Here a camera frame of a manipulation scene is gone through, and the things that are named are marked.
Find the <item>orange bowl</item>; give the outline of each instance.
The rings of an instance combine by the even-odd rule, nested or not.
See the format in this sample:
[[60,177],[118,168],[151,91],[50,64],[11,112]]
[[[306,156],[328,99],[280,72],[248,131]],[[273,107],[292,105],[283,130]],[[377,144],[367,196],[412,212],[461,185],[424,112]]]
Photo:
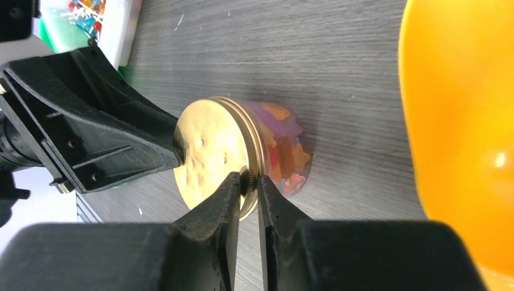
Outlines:
[[514,290],[514,1],[409,0],[399,77],[416,186],[492,290]]

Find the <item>black plastic bracket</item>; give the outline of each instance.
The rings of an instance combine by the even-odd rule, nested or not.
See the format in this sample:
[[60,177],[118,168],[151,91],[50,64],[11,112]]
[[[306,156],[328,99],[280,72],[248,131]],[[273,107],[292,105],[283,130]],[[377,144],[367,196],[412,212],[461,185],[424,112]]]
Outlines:
[[0,42],[28,38],[32,33],[32,17],[39,14],[38,0],[0,1]]
[[179,166],[177,118],[131,88],[102,51],[12,61],[0,107],[62,192],[96,192]]
[[31,226],[0,260],[0,289],[232,291],[240,187],[230,174],[173,224]]
[[[240,187],[172,224],[40,225],[0,259],[5,290],[234,290]],[[486,291],[466,248],[437,222],[315,221],[258,181],[264,290]]]

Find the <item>dark gray desk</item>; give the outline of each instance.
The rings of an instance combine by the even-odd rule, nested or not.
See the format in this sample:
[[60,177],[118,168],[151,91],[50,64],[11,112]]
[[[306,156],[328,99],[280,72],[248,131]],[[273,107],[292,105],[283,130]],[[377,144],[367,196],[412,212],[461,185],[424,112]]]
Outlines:
[[[398,87],[404,5],[145,0],[124,73],[174,115],[216,95],[295,110],[316,156],[292,201],[314,218],[423,219]],[[85,198],[107,222],[173,221],[187,211],[172,171]],[[262,290],[257,230],[254,213],[241,224],[237,290]]]

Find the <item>gold metal lid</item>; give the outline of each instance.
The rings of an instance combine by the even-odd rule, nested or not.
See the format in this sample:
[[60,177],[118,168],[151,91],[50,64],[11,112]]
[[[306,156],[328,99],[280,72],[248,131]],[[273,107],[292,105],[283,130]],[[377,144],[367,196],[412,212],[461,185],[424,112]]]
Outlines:
[[255,126],[237,103],[223,97],[191,103],[178,120],[175,141],[184,151],[175,179],[189,209],[212,195],[230,172],[239,172],[240,217],[253,212],[262,155]]

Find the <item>colorful pins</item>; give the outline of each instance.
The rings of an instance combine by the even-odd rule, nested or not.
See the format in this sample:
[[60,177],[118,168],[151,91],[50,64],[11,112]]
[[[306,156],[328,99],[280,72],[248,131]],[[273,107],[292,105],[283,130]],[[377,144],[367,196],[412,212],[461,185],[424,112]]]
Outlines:
[[105,0],[72,0],[68,3],[68,17],[71,24],[76,25],[88,36],[88,45],[96,45],[100,40],[105,10]]

